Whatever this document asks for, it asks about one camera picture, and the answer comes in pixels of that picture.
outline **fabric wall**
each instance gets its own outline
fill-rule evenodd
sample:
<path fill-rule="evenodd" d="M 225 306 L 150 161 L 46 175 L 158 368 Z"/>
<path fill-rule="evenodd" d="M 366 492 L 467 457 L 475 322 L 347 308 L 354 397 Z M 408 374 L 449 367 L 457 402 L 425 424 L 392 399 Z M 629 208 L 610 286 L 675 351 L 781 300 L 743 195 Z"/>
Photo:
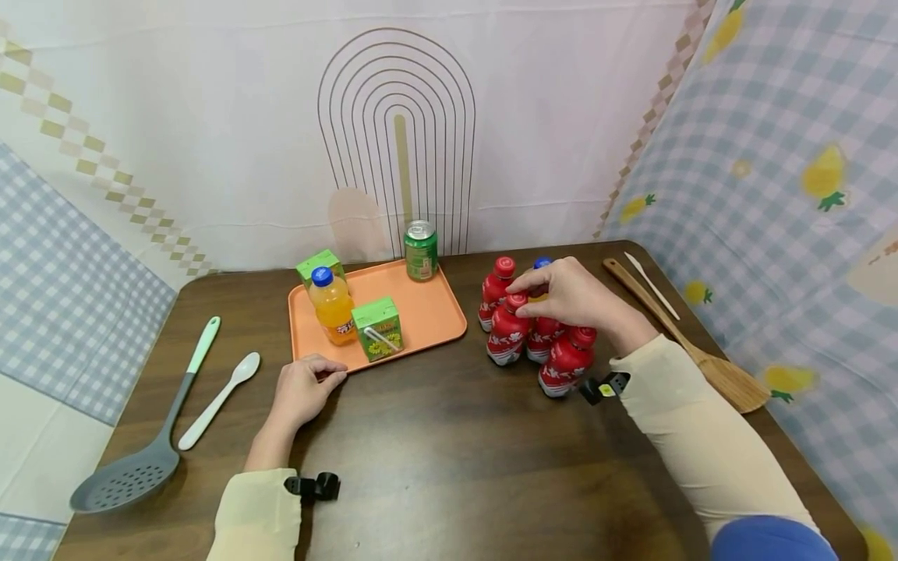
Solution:
<path fill-rule="evenodd" d="M 2 134 L 175 288 L 419 217 L 444 254 L 588 241 L 707 5 L 0 1 Z"/>
<path fill-rule="evenodd" d="M 175 291 L 0 144 L 0 559 L 49 559 Z"/>
<path fill-rule="evenodd" d="M 718 2 L 602 239 L 642 243 L 898 548 L 898 8 Z"/>

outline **green juice box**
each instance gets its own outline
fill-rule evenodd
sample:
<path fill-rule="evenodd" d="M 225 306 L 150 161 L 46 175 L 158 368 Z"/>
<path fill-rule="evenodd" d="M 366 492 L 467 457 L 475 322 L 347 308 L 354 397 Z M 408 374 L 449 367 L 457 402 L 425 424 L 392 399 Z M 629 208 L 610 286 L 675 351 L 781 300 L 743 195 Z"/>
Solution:
<path fill-rule="evenodd" d="M 352 311 L 352 319 L 356 322 L 358 341 L 368 356 L 368 362 L 395 355 L 402 350 L 402 328 L 399 323 L 399 312 L 390 296 L 358 306 Z M 385 343 L 381 337 L 372 337 L 370 330 L 380 334 L 399 350 Z"/>
<path fill-rule="evenodd" d="M 337 256 L 330 250 L 324 250 L 321 253 L 312 255 L 296 266 L 296 272 L 299 273 L 299 277 L 303 280 L 305 290 L 309 290 L 309 286 L 312 285 L 312 271 L 318 267 L 329 267 L 335 276 L 339 276 L 343 280 L 346 280 L 346 273 L 343 272 L 343 264 L 339 262 Z"/>

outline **wooden spatula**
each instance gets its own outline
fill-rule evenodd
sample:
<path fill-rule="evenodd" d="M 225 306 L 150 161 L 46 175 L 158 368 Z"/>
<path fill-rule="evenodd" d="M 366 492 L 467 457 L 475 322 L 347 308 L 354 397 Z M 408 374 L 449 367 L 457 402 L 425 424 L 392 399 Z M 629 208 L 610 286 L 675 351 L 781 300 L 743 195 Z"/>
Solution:
<path fill-rule="evenodd" d="M 677 343 L 682 345 L 695 364 L 699 366 L 705 380 L 718 391 L 739 413 L 749 413 L 763 407 L 770 398 L 770 390 L 757 381 L 751 374 L 735 364 L 710 355 L 689 342 L 689 339 L 674 325 L 674 322 L 661 309 L 651 294 L 618 262 L 617 259 L 606 259 L 603 265 L 621 284 L 636 296 L 658 321 L 670 331 Z"/>

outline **can lid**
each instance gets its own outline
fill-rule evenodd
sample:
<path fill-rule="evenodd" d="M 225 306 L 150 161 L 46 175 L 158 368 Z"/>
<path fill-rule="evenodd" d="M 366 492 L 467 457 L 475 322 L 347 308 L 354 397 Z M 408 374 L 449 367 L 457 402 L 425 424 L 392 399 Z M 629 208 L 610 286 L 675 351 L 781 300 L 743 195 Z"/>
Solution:
<path fill-rule="evenodd" d="M 506 296 L 506 310 L 515 313 L 518 308 L 527 303 L 527 294 L 517 293 Z"/>
<path fill-rule="evenodd" d="M 506 256 L 496 259 L 493 273 L 500 278 L 511 278 L 511 275 L 515 273 L 515 260 Z"/>
<path fill-rule="evenodd" d="M 409 222 L 409 229 L 405 231 L 412 240 L 426 240 L 434 232 L 434 225 L 427 220 L 412 220 Z"/>
<path fill-rule="evenodd" d="M 570 342 L 580 347 L 592 346 L 595 342 L 595 329 L 572 328 L 570 330 Z"/>
<path fill-rule="evenodd" d="M 312 282 L 315 286 L 327 286 L 334 282 L 333 271 L 330 267 L 316 267 L 312 271 Z"/>

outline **wooden table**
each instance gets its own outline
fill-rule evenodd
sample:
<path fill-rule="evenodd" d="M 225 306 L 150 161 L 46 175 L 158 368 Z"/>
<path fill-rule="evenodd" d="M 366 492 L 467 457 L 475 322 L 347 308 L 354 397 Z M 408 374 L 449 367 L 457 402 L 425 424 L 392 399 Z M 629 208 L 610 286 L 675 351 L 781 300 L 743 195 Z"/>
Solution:
<path fill-rule="evenodd" d="M 631 242 L 507 254 L 519 264 L 573 255 L 634 302 L 602 269 L 637 256 L 696 345 L 720 355 L 654 261 Z M 468 318 L 459 341 L 350 377 L 296 437 L 292 465 L 333 471 L 339 500 L 304 507 L 297 559 L 391 561 L 701 559 L 698 518 L 648 440 L 616 400 L 590 408 L 551 400 L 536 367 L 498 368 L 477 323 L 480 283 L 497 254 L 442 260 Z M 286 296 L 293 270 L 209 276 L 181 291 L 103 455 L 105 464 L 149 443 L 162 423 L 208 318 L 222 317 L 174 442 L 250 351 L 262 366 L 227 401 L 172 482 L 130 512 L 76 516 L 56 561 L 205 559 L 218 500 L 264 420 L 275 380 L 292 360 Z M 596 362 L 607 370 L 610 350 Z M 766 410 L 747 417 L 776 454 L 823 535 L 843 559 L 866 558 L 849 517 Z"/>

